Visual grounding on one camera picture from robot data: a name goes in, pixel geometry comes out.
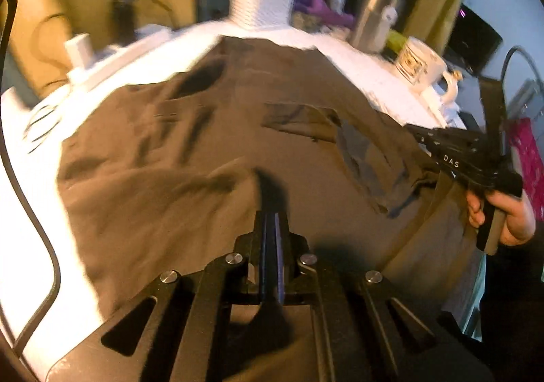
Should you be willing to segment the right hand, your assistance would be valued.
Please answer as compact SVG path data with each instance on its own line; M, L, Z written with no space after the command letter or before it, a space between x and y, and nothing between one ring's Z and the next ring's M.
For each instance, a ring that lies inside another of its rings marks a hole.
M508 247L526 244L536 232L536 219L527 197L523 192L521 198L503 194L497 190L488 190L485 194L488 203L505 212L504 226L500 243ZM469 212L469 223L479 229L485 222L483 200L471 190L466 192L466 203Z

